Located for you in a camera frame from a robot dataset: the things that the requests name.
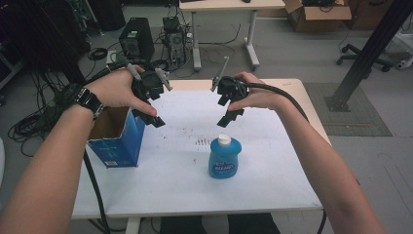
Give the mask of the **black metal stand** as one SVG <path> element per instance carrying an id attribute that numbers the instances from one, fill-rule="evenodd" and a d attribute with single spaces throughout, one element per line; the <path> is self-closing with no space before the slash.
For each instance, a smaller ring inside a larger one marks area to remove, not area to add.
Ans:
<path id="1" fill-rule="evenodd" d="M 394 38 L 407 18 L 413 13 L 413 0 L 394 0 L 381 21 L 365 43 L 337 90 L 325 97 L 326 107 L 332 112 L 348 112 L 351 95 L 360 82 L 369 74 L 374 61 Z"/>

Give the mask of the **person's left hand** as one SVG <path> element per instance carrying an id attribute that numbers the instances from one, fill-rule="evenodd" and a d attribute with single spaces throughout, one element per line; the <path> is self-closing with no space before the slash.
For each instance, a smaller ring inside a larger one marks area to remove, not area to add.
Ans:
<path id="1" fill-rule="evenodd" d="M 134 77 L 128 68 L 115 70 L 86 85 L 106 107 L 132 107 L 150 116 L 156 116 L 157 110 L 150 104 L 136 97 L 131 84 Z"/>

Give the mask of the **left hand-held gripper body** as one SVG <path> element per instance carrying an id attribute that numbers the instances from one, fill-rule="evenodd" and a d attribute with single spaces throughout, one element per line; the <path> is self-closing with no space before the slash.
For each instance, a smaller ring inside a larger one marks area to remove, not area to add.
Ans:
<path id="1" fill-rule="evenodd" d="M 153 100 L 159 98 L 164 89 L 172 90 L 172 86 L 169 83 L 169 73 L 161 68 L 156 68 L 154 71 L 144 71 L 141 74 L 137 72 L 131 63 L 127 64 L 127 68 L 133 77 L 131 84 L 132 92 L 143 101 L 149 98 Z"/>

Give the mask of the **black computer tower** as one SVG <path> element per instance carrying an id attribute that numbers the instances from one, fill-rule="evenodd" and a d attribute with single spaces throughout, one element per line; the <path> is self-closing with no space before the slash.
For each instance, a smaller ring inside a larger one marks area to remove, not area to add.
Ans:
<path id="1" fill-rule="evenodd" d="M 127 58 L 150 61 L 155 48 L 148 18 L 131 18 L 121 33 L 119 42 Z"/>

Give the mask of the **grey floor mat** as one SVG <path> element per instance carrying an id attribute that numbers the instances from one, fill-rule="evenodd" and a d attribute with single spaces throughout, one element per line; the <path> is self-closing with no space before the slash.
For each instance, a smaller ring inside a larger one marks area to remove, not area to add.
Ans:
<path id="1" fill-rule="evenodd" d="M 391 137 L 386 126 L 362 88 L 356 88 L 347 105 L 348 112 L 332 112 L 326 107 L 325 97 L 333 95 L 337 83 L 305 83 L 304 87 L 313 103 L 324 130 L 329 136 Z"/>

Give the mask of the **white desk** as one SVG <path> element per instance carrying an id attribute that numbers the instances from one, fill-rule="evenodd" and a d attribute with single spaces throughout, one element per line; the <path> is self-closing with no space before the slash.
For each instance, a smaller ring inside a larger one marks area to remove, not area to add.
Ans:
<path id="1" fill-rule="evenodd" d="M 210 12 L 213 16 L 218 13 L 230 12 L 249 12 L 249 29 L 244 39 L 244 44 L 249 55 L 252 69 L 260 66 L 259 59 L 253 47 L 253 35 L 257 14 L 261 10 L 284 9 L 285 4 L 282 0 L 179 0 L 179 9 L 182 12 L 191 14 L 193 46 L 192 58 L 193 67 L 196 72 L 202 69 L 199 41 L 197 38 L 196 20 L 198 12 Z"/>

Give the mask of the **blue cardboard box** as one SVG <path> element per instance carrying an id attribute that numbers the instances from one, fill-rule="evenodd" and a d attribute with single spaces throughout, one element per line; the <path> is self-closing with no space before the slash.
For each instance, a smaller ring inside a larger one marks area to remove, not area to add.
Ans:
<path id="1" fill-rule="evenodd" d="M 88 146 L 107 168 L 136 167 L 144 130 L 130 108 L 108 108 L 95 120 Z"/>

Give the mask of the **person's right hand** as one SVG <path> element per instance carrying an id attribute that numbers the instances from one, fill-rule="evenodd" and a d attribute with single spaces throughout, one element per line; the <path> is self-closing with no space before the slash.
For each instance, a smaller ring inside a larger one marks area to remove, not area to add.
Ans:
<path id="1" fill-rule="evenodd" d="M 261 79 L 249 72 L 240 72 L 234 78 L 247 83 L 265 84 Z M 229 104 L 228 110 L 235 111 L 246 107 L 268 108 L 281 113 L 291 105 L 291 102 L 281 95 L 263 89 L 252 88 L 247 97 Z"/>

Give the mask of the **open grey computer case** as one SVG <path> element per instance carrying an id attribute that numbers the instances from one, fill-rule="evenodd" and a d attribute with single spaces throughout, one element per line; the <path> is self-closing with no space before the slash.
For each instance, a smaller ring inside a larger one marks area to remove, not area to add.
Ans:
<path id="1" fill-rule="evenodd" d="M 175 66 L 179 66 L 185 62 L 186 55 L 184 48 L 184 32 L 178 17 L 163 18 L 163 29 L 167 47 L 169 49 L 169 58 Z"/>

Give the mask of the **blue bottle with white cap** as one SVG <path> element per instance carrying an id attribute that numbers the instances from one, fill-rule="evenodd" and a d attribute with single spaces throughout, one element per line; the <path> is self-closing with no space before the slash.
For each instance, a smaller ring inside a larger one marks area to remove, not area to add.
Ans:
<path id="1" fill-rule="evenodd" d="M 209 175 L 218 179 L 234 176 L 238 170 L 238 155 L 241 151 L 242 146 L 236 139 L 220 134 L 210 144 Z"/>

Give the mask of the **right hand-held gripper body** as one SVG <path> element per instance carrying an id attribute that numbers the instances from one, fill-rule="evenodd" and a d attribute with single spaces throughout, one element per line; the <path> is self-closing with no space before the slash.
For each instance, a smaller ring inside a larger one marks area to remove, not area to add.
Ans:
<path id="1" fill-rule="evenodd" d="M 225 106 L 228 101 L 238 101 L 248 95 L 247 87 L 243 82 L 237 81 L 234 77 L 223 75 L 228 61 L 229 57 L 225 57 L 222 67 L 218 69 L 216 75 L 212 78 L 210 88 L 212 92 L 217 91 L 221 95 L 218 104 L 222 106 Z"/>

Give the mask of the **black wristwatch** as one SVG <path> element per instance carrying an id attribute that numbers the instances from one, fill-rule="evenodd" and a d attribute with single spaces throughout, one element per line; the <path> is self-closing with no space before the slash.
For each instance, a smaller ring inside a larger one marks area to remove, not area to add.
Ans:
<path id="1" fill-rule="evenodd" d="M 73 104 L 78 104 L 89 109 L 97 119 L 103 111 L 104 106 L 89 89 L 80 84 L 71 83 L 65 86 L 61 92 L 54 98 L 55 104 L 62 110 L 65 110 Z"/>

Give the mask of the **person's legs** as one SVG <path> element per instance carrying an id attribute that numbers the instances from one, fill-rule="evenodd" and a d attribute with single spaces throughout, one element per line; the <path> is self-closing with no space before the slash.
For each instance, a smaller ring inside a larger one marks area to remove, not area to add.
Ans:
<path id="1" fill-rule="evenodd" d="M 165 216 L 160 234 L 281 234 L 270 213 Z"/>

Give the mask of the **open brown cardboard box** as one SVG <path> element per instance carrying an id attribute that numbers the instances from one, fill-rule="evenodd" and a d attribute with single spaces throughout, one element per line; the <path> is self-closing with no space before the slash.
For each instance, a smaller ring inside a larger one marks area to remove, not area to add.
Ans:
<path id="1" fill-rule="evenodd" d="M 305 6 L 304 0 L 282 0 L 287 19 L 295 32 L 333 32 L 352 13 L 344 0 L 333 0 L 330 6 Z"/>

